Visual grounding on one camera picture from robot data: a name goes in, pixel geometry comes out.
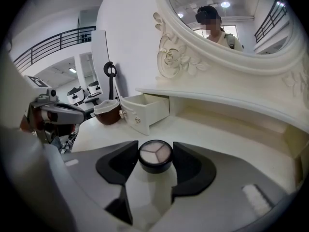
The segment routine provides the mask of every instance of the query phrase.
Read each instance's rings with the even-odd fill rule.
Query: railing
[[[41,41],[24,52],[17,59],[15,59],[14,64],[19,71],[25,70],[35,62],[56,51],[75,44],[90,42],[91,31],[93,30],[96,30],[95,26],[72,29],[56,34],[44,41]]]
[[[275,0],[264,22],[255,33],[256,43],[259,43],[286,15],[286,7],[283,0]]]

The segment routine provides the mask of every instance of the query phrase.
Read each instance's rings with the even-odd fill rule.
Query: ornate mirror frame
[[[238,52],[206,40],[194,33],[178,18],[169,0],[156,0],[156,2],[159,9],[159,14],[154,14],[157,21],[156,28],[163,33],[158,54],[158,68],[164,77],[174,78],[182,71],[181,69],[195,75],[198,71],[206,70],[212,62],[243,73],[262,76],[278,75],[289,71],[299,63],[306,52],[302,26],[288,6],[290,35],[283,48],[270,55],[254,55]],[[181,59],[177,63],[167,65],[166,58],[170,50]]]

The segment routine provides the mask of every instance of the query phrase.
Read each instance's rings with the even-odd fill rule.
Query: white vanity table
[[[154,84],[136,91],[168,99],[169,116],[149,123],[149,131],[143,133],[140,125],[147,124],[148,117],[141,115],[142,103],[131,104],[136,120],[130,124],[121,119],[105,126],[92,118],[80,125],[72,152],[134,140],[139,146],[153,139],[170,145],[180,142],[243,159],[287,193],[294,192],[301,181],[300,169],[308,171],[304,151],[309,142],[309,56],[293,13],[284,47],[266,56],[235,52],[207,41],[182,23],[169,0],[157,0],[157,6],[155,27],[162,32],[159,75],[153,78]],[[128,179],[130,186],[149,191],[136,172],[142,173],[139,164]],[[142,205],[132,205],[133,191],[127,192],[134,223],[145,229],[144,220],[134,211]],[[151,194],[143,195],[152,202]]]
[[[159,90],[157,92],[150,89],[139,90],[162,94]],[[105,126],[96,118],[92,118],[80,125],[72,152],[134,140],[138,140],[140,145],[152,139],[164,140],[170,145],[173,142],[182,142],[242,158],[288,193],[295,190],[294,160],[289,156],[289,148],[282,134],[250,122],[207,111],[205,110],[205,106],[209,105],[207,101],[192,105],[191,99],[176,96],[171,96],[169,101],[170,116],[150,126],[149,136],[130,127],[124,119]],[[282,126],[280,121],[268,116],[255,112],[250,114],[250,111],[248,113],[248,116],[259,116],[258,119],[264,123]]]

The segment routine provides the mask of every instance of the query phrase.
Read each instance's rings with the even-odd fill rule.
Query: mirror
[[[196,34],[249,54],[273,54],[291,34],[285,0],[169,0]]]

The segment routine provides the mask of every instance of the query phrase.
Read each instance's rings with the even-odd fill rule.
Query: open drawer
[[[135,130],[149,135],[149,126],[169,116],[169,100],[154,95],[121,98],[120,115]]]

